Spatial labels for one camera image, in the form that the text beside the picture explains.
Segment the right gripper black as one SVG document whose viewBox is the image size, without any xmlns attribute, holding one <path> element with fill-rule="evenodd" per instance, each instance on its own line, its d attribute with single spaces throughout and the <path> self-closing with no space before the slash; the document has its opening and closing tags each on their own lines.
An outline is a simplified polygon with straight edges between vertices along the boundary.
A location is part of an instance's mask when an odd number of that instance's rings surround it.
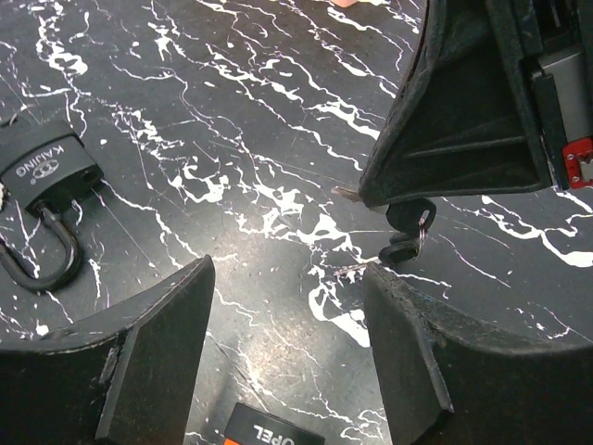
<svg viewBox="0 0 593 445">
<path fill-rule="evenodd" d="M 562 151 L 592 138 L 592 3 L 520 1 L 518 29 L 509 1 L 428 3 L 360 178 L 366 206 L 572 189 Z"/>
</svg>

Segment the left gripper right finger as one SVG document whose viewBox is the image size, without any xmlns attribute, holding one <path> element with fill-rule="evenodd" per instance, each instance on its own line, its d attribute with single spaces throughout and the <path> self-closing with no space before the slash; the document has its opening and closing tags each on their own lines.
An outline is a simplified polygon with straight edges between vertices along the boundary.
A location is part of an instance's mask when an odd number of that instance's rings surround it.
<svg viewBox="0 0 593 445">
<path fill-rule="evenodd" d="M 592 348 L 521 336 L 369 266 L 364 312 L 396 444 L 588 444 Z"/>
</svg>

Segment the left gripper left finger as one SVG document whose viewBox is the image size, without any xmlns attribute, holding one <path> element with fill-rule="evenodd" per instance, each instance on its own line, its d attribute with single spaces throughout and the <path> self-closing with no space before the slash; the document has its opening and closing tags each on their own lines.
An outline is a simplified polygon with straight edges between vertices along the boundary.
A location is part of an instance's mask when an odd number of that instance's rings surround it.
<svg viewBox="0 0 593 445">
<path fill-rule="evenodd" d="M 180 444 L 215 287 L 210 257 L 34 340 L 1 345 L 5 444 Z"/>
</svg>

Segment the black key bunch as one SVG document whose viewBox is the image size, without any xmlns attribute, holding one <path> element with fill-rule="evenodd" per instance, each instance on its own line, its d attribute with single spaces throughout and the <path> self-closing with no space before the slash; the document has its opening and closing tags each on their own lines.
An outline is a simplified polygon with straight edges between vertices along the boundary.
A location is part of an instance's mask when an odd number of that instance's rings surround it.
<svg viewBox="0 0 593 445">
<path fill-rule="evenodd" d="M 369 207 L 362 203 L 362 198 L 356 190 L 335 186 L 332 193 L 350 202 L 360 203 L 366 210 L 382 214 L 395 230 L 389 238 L 389 244 L 378 253 L 378 261 L 381 264 L 393 268 L 419 256 L 427 232 L 437 213 L 436 204 L 432 199 L 421 197 L 395 204 Z"/>
</svg>

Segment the orange black padlock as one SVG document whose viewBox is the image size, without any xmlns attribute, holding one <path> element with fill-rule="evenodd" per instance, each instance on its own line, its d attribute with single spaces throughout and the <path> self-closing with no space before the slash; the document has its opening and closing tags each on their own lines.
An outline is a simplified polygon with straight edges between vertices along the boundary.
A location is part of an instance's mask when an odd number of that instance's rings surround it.
<svg viewBox="0 0 593 445">
<path fill-rule="evenodd" d="M 237 402 L 224 430 L 224 445 L 324 445 L 320 434 Z"/>
</svg>

